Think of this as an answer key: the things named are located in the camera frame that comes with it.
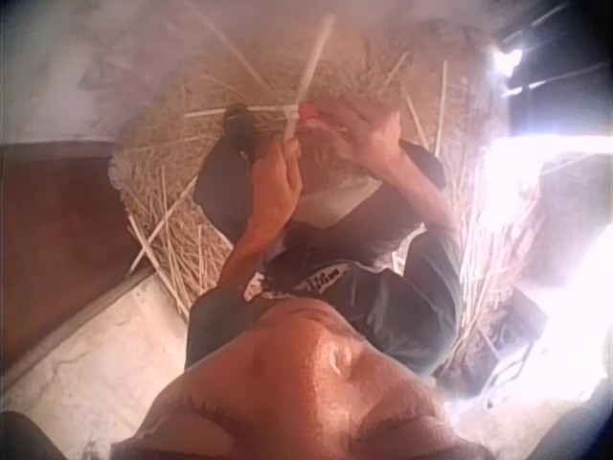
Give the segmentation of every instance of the person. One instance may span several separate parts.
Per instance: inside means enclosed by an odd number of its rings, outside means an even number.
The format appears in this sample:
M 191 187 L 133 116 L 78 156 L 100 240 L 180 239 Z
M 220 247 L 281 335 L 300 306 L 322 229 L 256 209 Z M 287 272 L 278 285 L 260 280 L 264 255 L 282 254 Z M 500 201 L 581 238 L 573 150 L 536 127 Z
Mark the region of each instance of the person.
M 306 128 L 383 185 L 332 227 L 294 222 L 298 141 L 276 138 L 258 155 L 251 115 L 227 110 L 194 199 L 234 248 L 192 307 L 185 373 L 114 458 L 493 458 L 456 435 L 420 379 L 444 360 L 460 317 L 441 164 L 400 142 L 398 112 L 379 102 L 315 106 Z M 421 222 L 403 275 L 378 269 Z M 262 294 L 246 302 L 257 271 Z

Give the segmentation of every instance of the wooden wall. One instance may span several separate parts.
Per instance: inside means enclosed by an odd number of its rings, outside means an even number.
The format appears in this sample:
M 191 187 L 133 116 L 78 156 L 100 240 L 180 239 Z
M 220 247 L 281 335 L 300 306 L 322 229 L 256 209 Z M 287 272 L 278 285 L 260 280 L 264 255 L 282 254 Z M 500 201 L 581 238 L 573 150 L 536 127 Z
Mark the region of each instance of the wooden wall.
M 2 369 L 118 285 L 138 248 L 107 166 L 113 145 L 2 148 Z

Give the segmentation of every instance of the hand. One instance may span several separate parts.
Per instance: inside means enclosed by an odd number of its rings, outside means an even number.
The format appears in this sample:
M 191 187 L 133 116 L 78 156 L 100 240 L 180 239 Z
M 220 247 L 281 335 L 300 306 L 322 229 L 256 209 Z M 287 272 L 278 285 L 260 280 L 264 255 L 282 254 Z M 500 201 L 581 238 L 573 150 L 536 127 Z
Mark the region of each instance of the hand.
M 345 95 L 313 103 L 317 118 L 307 127 L 322 129 L 337 154 L 377 175 L 385 175 L 400 157 L 400 113 L 363 96 Z
M 275 137 L 251 169 L 252 211 L 246 232 L 250 237 L 271 242 L 296 210 L 303 189 L 300 155 L 296 139 L 283 144 L 281 137 Z

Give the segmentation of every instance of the dry grass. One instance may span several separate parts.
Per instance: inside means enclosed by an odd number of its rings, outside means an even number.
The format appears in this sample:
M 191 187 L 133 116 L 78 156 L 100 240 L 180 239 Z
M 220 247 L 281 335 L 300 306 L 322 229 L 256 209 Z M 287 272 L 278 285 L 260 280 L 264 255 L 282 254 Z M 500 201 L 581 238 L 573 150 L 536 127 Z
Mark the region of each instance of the dry grass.
M 320 21 L 321 17 L 304 14 L 271 17 L 265 30 L 248 40 L 228 37 L 235 50 L 210 39 L 163 100 L 126 134 L 123 147 L 115 154 L 111 180 L 145 238 L 163 222 L 150 246 L 182 304 L 190 306 L 216 284 L 230 250 L 191 194 L 185 194 L 221 134 L 222 110 L 212 109 L 235 102 L 295 104 Z M 495 134 L 504 133 L 507 126 L 505 107 L 497 102 L 486 78 L 485 44 L 484 37 L 450 24 L 362 30 L 337 21 L 307 94 L 338 96 L 356 91 L 377 95 L 401 107 L 404 139 L 417 144 L 425 141 L 440 150 L 449 183 L 447 193 L 461 222 L 465 252 L 462 334 L 479 323 L 483 311 L 495 307 L 502 295 L 499 292 L 508 290 L 512 279 L 508 276 L 511 270 L 506 269 L 517 263 L 512 256 L 514 241 L 508 241 L 506 235 L 488 233 L 479 219 L 484 201 L 479 169 L 483 147 Z M 237 59 L 236 50 L 249 59 L 251 70 Z M 444 61 L 446 97 L 444 117 L 440 117 Z M 261 81 L 254 79 L 252 70 L 272 92 L 261 89 Z M 197 111 L 208 112 L 186 117 Z M 255 115 L 261 132 L 284 131 L 282 110 Z M 358 174 L 351 165 L 318 147 L 316 138 L 300 131 L 298 136 L 305 152 L 302 166 L 306 193 Z M 311 177 L 324 179 L 312 181 Z M 181 194 L 187 196 L 173 206 Z M 524 225 L 528 224 L 529 215 Z M 406 246 L 394 263 L 398 271 L 403 269 Z M 499 269 L 504 276 L 492 271 L 498 273 Z M 257 290 L 257 283 L 253 283 L 251 295 Z

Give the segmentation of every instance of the wall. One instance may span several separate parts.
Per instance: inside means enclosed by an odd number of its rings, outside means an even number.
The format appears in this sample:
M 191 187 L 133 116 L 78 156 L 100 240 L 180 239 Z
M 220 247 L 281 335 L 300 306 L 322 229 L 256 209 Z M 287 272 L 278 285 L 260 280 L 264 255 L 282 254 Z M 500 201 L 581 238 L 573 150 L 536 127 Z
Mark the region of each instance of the wall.
M 3 372 L 118 285 L 138 252 L 108 182 L 113 149 L 88 141 L 0 150 Z

